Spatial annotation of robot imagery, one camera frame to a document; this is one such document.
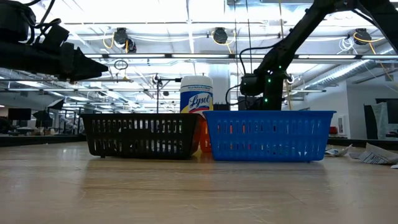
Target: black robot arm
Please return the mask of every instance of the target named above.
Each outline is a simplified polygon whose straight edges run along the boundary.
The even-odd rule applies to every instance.
[[[398,12],[388,0],[314,0],[304,17],[264,57],[254,74],[242,78],[241,93],[256,96],[263,93],[261,110],[281,110],[283,82],[288,78],[286,69],[295,52],[305,39],[317,28],[327,14],[351,11],[359,8],[369,15],[382,30],[391,45],[397,49],[398,28],[391,21],[398,19]]]
[[[107,72],[107,66],[86,58],[79,48],[66,42],[69,31],[59,25],[60,19],[35,24],[36,17],[29,6],[38,2],[0,0],[0,67],[55,75],[71,82],[100,77]],[[33,43],[34,28],[42,32]]]

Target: duct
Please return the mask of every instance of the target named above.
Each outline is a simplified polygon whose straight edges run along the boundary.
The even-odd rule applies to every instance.
[[[48,79],[45,75],[42,74],[37,74],[33,75],[27,72],[18,72],[6,68],[0,68],[0,75],[4,75],[7,78],[10,79],[15,79],[15,80],[24,80],[24,81],[29,81],[29,82],[42,82],[41,84],[45,85],[46,88],[72,88],[72,86],[68,83],[64,82],[57,82],[57,83],[49,83],[49,82],[44,82],[42,80],[43,78]],[[91,100],[97,100],[95,96],[88,96],[87,93],[77,93],[77,95],[82,96],[82,97],[89,97]]]
[[[379,54],[395,54],[394,49],[390,46],[389,43],[386,43],[377,48]],[[348,65],[340,65],[330,71],[320,75],[316,78],[316,81],[310,82],[307,85],[301,85],[296,89],[314,89],[318,86],[328,86],[331,84],[335,84],[351,78],[359,73],[366,72],[368,69],[374,69],[377,67],[377,63],[374,60],[360,60]]]

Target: desk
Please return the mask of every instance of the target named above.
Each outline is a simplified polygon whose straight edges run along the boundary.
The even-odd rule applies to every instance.
[[[398,170],[311,163],[142,161],[84,142],[0,150],[1,223],[395,223]]]

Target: crumpled paper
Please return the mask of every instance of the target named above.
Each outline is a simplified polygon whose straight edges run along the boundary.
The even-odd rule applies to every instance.
[[[398,154],[369,143],[366,144],[364,152],[352,152],[349,153],[349,156],[352,159],[359,159],[367,164],[394,165],[398,163]]]
[[[329,149],[325,153],[335,156],[335,157],[341,157],[341,156],[345,156],[347,154],[347,152],[352,148],[353,148],[353,145],[351,144],[344,149]]]

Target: computer monitor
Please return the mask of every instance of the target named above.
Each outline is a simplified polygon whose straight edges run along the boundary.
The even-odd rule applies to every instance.
[[[14,121],[30,121],[32,109],[30,108],[8,108],[8,119]]]

